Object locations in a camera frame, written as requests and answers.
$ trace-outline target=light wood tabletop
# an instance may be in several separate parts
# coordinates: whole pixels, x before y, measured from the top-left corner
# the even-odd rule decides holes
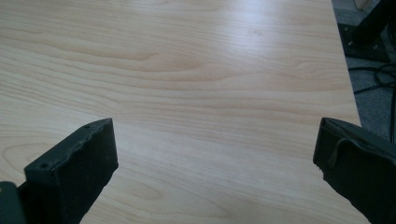
[[[0,0],[0,180],[113,118],[82,223],[368,223],[313,164],[359,124],[331,0]]]

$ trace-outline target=black object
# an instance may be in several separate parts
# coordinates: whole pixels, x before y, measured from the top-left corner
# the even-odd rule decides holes
[[[356,125],[322,119],[314,164],[370,222],[396,223],[396,146]]]
[[[0,223],[79,223],[118,166],[112,119],[87,124],[27,165],[18,189],[0,182]]]
[[[338,24],[346,56],[368,60],[390,62],[381,32],[395,13],[396,1],[382,0],[359,24]]]

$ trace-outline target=metal bracket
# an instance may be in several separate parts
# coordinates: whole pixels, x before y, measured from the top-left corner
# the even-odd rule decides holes
[[[370,45],[358,44],[355,43],[352,39],[352,33],[356,30],[356,28],[357,26],[338,23],[338,30],[340,32],[341,40],[343,42],[345,55],[348,57],[389,63],[390,59],[381,36],[379,36]]]

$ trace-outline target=table surface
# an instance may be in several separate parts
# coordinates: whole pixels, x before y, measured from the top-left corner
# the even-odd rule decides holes
[[[113,118],[82,223],[367,223],[313,164],[359,124],[331,0],[1,0],[0,180]]]

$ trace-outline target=screw hole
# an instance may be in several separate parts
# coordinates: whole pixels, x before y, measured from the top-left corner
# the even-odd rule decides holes
[[[40,164],[40,168],[41,168],[41,169],[46,169],[47,167],[49,167],[49,165],[46,164],[46,163],[41,163],[41,164]]]

